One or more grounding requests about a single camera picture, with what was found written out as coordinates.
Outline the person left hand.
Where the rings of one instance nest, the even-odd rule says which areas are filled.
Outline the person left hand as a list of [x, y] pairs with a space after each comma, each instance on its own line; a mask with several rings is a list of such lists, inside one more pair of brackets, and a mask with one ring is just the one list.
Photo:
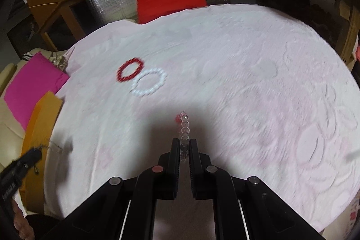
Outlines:
[[12, 199], [12, 208], [14, 212], [14, 227], [19, 233], [19, 237], [24, 240], [34, 240], [34, 230], [29, 225], [28, 220], [24, 217], [22, 210], [16, 201]]

